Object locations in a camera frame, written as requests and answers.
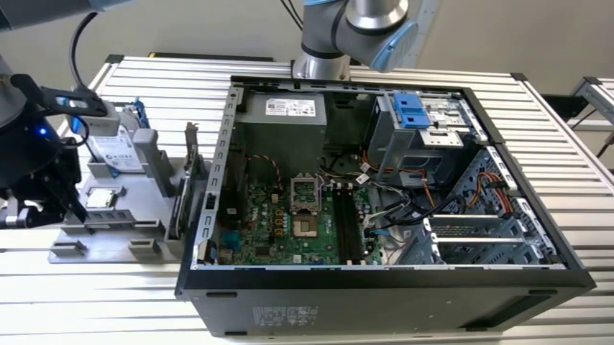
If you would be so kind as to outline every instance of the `robotic arm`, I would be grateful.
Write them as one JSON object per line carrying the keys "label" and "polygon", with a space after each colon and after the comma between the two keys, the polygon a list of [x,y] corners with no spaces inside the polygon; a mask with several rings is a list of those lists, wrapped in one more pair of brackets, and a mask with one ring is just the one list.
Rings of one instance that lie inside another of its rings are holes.
{"label": "robotic arm", "polygon": [[304,0],[301,54],[292,76],[346,80],[349,58],[389,72],[406,55],[417,24],[408,0]]}
{"label": "robotic arm", "polygon": [[[0,0],[0,31],[102,11],[125,1]],[[417,33],[406,18],[406,0],[304,0],[304,5],[294,78],[348,79],[349,57],[380,72],[397,65]],[[1,56],[0,75],[0,229],[57,223],[66,213],[83,221],[74,185],[79,182],[75,148],[85,140],[59,139],[46,116],[102,117],[112,110],[82,83],[74,91],[62,91],[39,88],[27,75],[13,75]],[[75,119],[81,128],[89,128],[86,118]]]}

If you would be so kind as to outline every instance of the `motherboard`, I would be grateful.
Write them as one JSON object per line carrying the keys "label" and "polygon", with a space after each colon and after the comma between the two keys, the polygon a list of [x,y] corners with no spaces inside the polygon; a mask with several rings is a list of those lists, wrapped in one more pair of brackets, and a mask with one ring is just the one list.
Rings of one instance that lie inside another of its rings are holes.
{"label": "motherboard", "polygon": [[[348,247],[353,250],[350,255],[358,251],[360,259],[352,260],[354,265],[380,264],[378,246],[360,233],[360,221],[369,213],[366,190],[344,190],[352,202],[350,210],[344,208],[341,212],[334,205],[341,195],[336,186],[318,183],[313,186],[314,190],[301,178],[284,184],[282,191],[276,185],[246,186],[242,226],[221,234],[220,264],[346,265]],[[297,203],[314,208],[296,209]],[[338,238],[338,227],[348,220],[350,236],[342,234]]]}

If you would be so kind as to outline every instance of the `aluminum extrusion table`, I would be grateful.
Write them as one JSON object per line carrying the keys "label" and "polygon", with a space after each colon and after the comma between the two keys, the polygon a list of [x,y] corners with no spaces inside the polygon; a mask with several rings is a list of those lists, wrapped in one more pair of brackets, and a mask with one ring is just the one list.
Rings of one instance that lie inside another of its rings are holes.
{"label": "aluminum extrusion table", "polygon": [[[91,82],[109,101],[138,96],[158,146],[185,154],[186,121],[198,124],[198,150],[213,154],[230,75],[288,77],[286,63],[122,57]],[[352,81],[469,87],[523,172],[575,248],[597,287],[501,334],[436,339],[414,335],[250,339],[261,343],[614,344],[614,177],[557,115],[508,73],[353,67]],[[86,150],[79,151],[83,169]],[[173,297],[178,264],[47,264],[57,226],[0,231],[0,343],[225,344],[214,339],[189,303]]]}

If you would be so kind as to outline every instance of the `black cable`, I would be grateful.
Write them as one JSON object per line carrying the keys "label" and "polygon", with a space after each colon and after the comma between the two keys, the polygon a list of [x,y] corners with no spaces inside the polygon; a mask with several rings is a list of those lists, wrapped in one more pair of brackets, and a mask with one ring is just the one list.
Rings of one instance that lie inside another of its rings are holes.
{"label": "black cable", "polygon": [[596,109],[592,109],[592,111],[589,111],[589,112],[584,115],[584,117],[581,117],[581,118],[579,119],[579,121],[575,122],[573,126],[571,126],[571,131],[572,131],[573,128],[581,123],[581,121],[584,121],[584,120],[588,118],[588,116],[591,116],[591,115],[595,113],[595,111],[596,111]]}
{"label": "black cable", "polygon": [[289,10],[289,7],[288,7],[288,5],[285,4],[284,0],[278,0],[278,2],[281,2],[281,5],[284,5],[285,11],[286,11],[286,13],[289,14],[290,20],[294,21],[294,24],[296,24],[296,26],[298,27],[298,30],[302,31],[302,26],[300,25],[300,22],[298,22],[297,19],[294,18],[294,15],[292,14],[292,11]]}
{"label": "black cable", "polygon": [[57,146],[59,146],[59,148],[62,148],[63,150],[74,150],[78,147],[83,146],[86,144],[86,139],[89,138],[89,125],[86,124],[86,122],[79,118],[79,116],[74,116],[74,115],[69,115],[69,116],[71,116],[79,122],[79,125],[83,127],[83,130],[85,130],[85,135],[81,136],[81,141],[77,142],[75,144],[63,144],[61,142],[47,139],[47,141],[57,144]]}
{"label": "black cable", "polygon": [[441,203],[439,205],[436,205],[433,208],[431,208],[420,216],[417,216],[417,217],[414,217],[413,219],[409,219],[409,220],[398,219],[396,221],[392,221],[388,225],[380,226],[378,229],[386,229],[386,228],[390,228],[394,225],[409,226],[409,225],[419,224],[425,217],[428,217],[429,215],[437,213],[452,201],[460,202],[460,211],[463,211],[464,208],[465,208],[463,206],[464,202],[465,202],[464,198],[460,195],[451,195],[441,201]]}
{"label": "black cable", "polygon": [[609,145],[603,144],[601,149],[600,149],[600,150],[597,151],[597,153],[596,153],[596,158],[600,158],[600,157],[603,156],[603,154],[605,153],[605,150],[607,150],[607,147],[608,147],[608,146],[609,146]]}
{"label": "black cable", "polygon": [[69,39],[69,52],[67,52],[67,62],[69,62],[69,72],[73,75],[74,83],[78,88],[86,89],[86,86],[83,84],[83,80],[79,78],[78,70],[77,70],[77,63],[74,62],[75,60],[75,54],[77,54],[77,45],[78,45],[78,37],[79,34],[82,33],[86,25],[91,21],[93,18],[95,18],[97,12],[90,12],[83,20],[78,23],[75,26],[75,30],[73,33],[71,38]]}
{"label": "black cable", "polygon": [[294,13],[296,19],[302,24],[302,19],[300,19],[298,13],[296,12],[294,4],[292,3],[292,0],[288,0],[290,11]]}
{"label": "black cable", "polygon": [[91,156],[91,160],[94,163],[98,163],[97,161],[97,158],[95,158],[95,155],[93,154],[93,150],[91,150],[91,147],[89,146],[89,144],[86,143],[86,139],[85,139],[85,136],[81,137],[83,142],[85,142],[85,147],[86,147],[86,151],[89,151],[89,154]]}

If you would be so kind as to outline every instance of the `orange wire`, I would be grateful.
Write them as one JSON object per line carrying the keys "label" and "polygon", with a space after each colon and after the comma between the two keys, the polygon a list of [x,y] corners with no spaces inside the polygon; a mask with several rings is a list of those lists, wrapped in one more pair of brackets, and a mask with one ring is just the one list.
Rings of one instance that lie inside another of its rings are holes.
{"label": "orange wire", "polygon": [[[362,161],[368,164],[370,169],[373,169],[374,171],[378,171],[378,166],[372,165],[370,162],[368,161],[368,159],[366,159],[366,151],[364,149],[362,149]],[[390,168],[390,167],[386,167],[384,169],[384,171],[392,171],[392,170],[393,170],[393,168]],[[431,191],[428,190],[428,185],[425,183],[425,169],[412,170],[412,169],[400,168],[398,170],[404,171],[404,172],[408,172],[408,173],[420,173],[421,174],[421,185],[424,186],[424,193],[425,193],[425,196],[428,197],[428,202],[431,204],[431,207],[435,207],[435,201],[432,200]]]}
{"label": "orange wire", "polygon": [[[488,174],[492,176],[492,178],[495,178],[497,181],[500,181],[500,177],[497,176],[497,174],[495,174],[493,172],[488,172]],[[499,189],[499,197],[501,199],[501,201],[504,202],[505,204],[505,212],[513,212],[513,207],[511,206],[511,202],[509,202],[509,199],[505,197],[505,194],[503,193],[503,191]]]}
{"label": "orange wire", "polygon": [[[475,202],[477,201],[479,191],[481,190],[481,183],[479,183],[479,178],[481,176],[485,176],[485,178],[488,179],[489,182],[493,182],[495,180],[500,181],[500,177],[496,174],[491,173],[491,172],[483,172],[481,171],[477,174],[477,183],[476,183],[477,186],[475,188],[475,195],[472,196],[472,199],[468,202],[468,207],[472,207],[475,205]],[[501,207],[503,211],[505,213],[512,212],[513,208],[511,207],[509,200],[504,196],[503,191],[500,191],[497,188],[495,188],[493,193],[496,195],[496,198],[499,199],[500,207]]]}

